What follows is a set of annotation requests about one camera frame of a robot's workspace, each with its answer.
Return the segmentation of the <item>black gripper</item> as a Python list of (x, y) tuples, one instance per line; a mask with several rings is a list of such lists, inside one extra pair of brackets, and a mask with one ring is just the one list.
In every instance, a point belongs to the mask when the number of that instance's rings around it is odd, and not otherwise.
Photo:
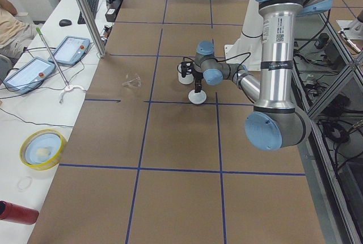
[(199, 93), (202, 90), (201, 81), (203, 79), (203, 73), (196, 71), (195, 69), (192, 70), (192, 74), (195, 78), (195, 93)]

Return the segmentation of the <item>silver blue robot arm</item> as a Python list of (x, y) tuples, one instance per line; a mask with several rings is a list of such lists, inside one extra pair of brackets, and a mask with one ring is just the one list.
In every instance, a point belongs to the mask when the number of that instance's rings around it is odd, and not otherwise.
[(325, 12), (334, 0), (253, 1), (258, 3), (258, 16), (263, 20), (257, 31), (261, 41), (260, 78), (250, 74), (242, 62), (218, 61), (209, 41), (198, 44), (190, 68), (196, 92), (203, 82), (213, 86), (233, 81), (254, 104), (245, 122), (248, 140), (260, 150), (278, 150), (300, 144), (311, 131), (306, 113), (290, 100), (296, 19)]

